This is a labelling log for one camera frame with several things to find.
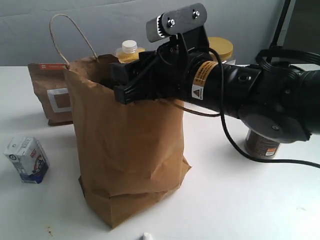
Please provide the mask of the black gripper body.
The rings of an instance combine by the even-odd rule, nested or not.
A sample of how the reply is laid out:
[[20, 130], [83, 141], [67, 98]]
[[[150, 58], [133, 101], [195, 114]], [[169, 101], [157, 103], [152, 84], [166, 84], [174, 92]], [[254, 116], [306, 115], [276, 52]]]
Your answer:
[[158, 99], [191, 100], [191, 73], [195, 71], [196, 54], [181, 58], [177, 53], [167, 56], [173, 65], [163, 62], [164, 53], [145, 52], [142, 59], [131, 63], [111, 63], [110, 80], [115, 100], [121, 104]]

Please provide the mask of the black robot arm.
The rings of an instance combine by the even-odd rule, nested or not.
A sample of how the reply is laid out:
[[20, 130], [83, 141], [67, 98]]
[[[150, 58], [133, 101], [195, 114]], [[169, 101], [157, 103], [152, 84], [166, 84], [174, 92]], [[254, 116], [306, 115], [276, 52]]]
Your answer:
[[205, 50], [146, 52], [131, 63], [109, 65], [121, 104], [178, 99], [241, 120], [265, 138], [293, 143], [320, 132], [320, 72], [276, 63], [218, 64]]

